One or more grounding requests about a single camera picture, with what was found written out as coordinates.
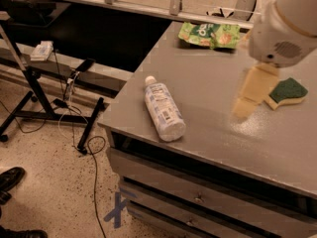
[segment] person's foot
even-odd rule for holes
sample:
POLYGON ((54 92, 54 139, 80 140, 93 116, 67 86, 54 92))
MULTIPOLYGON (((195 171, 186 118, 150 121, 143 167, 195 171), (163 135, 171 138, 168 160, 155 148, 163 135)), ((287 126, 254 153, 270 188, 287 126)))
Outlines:
POLYGON ((27 230, 27 231, 11 231, 6 229, 5 238, 48 238, 48 234, 42 230, 27 230))
POLYGON ((20 167, 12 168, 0 175, 0 190, 9 191, 17 185, 25 174, 25 170, 20 167))

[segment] drawer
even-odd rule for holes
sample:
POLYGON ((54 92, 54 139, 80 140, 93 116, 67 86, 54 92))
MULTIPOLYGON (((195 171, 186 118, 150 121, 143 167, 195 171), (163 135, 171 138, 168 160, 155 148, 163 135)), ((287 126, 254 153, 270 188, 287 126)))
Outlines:
POLYGON ((239 226, 235 226, 217 217, 208 216, 203 211, 184 205, 181 202, 154 193, 146 188, 126 182, 122 179, 119 188, 121 194, 127 199, 176 219, 189 227, 198 228, 217 237, 263 237, 251 232, 249 232, 249 235, 245 235, 244 233, 246 233, 246 230, 239 226))
POLYGON ((181 224, 167 216, 154 212, 148 208, 142 207, 133 202, 127 203, 128 212, 134 217, 147 222, 153 226, 163 230, 168 230, 170 233, 179 238, 214 238, 215 236, 204 234, 197 230, 191 230, 188 226, 181 224))
POLYGON ((139 157, 109 149, 114 172, 187 201, 287 238, 317 233, 316 220, 281 209, 209 181, 169 169, 139 157))

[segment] white bottle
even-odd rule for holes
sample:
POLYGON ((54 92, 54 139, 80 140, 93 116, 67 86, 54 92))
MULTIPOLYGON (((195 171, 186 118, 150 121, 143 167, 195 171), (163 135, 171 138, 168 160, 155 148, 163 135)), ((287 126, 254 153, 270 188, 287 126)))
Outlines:
POLYGON ((153 76, 146 78, 145 101, 158 135, 170 142, 184 135, 186 125, 167 87, 153 76))

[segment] sponge scouring pad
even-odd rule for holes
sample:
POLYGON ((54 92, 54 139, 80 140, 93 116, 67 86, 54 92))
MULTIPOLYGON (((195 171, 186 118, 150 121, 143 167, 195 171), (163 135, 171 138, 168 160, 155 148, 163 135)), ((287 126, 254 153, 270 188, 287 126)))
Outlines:
POLYGON ((276 88, 266 97, 265 102, 275 110, 281 105, 301 103, 308 90, 293 78, 281 81, 276 88))

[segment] floor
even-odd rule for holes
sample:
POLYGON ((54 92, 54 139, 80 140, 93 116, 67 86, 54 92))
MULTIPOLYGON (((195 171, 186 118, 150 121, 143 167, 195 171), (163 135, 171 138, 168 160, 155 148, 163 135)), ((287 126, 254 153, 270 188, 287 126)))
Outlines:
MULTIPOLYGON (((61 98, 58 81, 41 77, 40 83, 49 101, 61 98)), ((0 101, 8 110, 12 111, 28 91, 29 86, 18 70, 0 66, 0 101)), ((98 97, 78 89, 73 106, 88 116, 98 97)), ((40 111, 41 105, 30 102, 26 109, 40 111)), ((8 112, 0 103, 0 123, 7 116, 8 112)), ((23 180, 10 191, 11 200, 2 206, 2 226, 12 230, 43 229, 50 238, 103 237, 96 218, 95 201, 107 238, 173 238, 129 215, 124 198, 115 205, 118 176, 112 172, 106 157, 109 144, 105 131, 97 124, 90 135, 90 138, 98 136, 92 139, 91 150, 102 149, 104 142, 100 137, 105 139, 106 147, 95 155, 98 174, 94 199, 94 159, 91 155, 79 154, 73 147, 73 134, 78 142, 83 127, 46 122, 37 130, 42 126, 41 121, 19 119, 19 122, 25 133, 14 121, 6 131, 9 141, 0 142, 0 173, 12 167, 26 170, 23 180)))

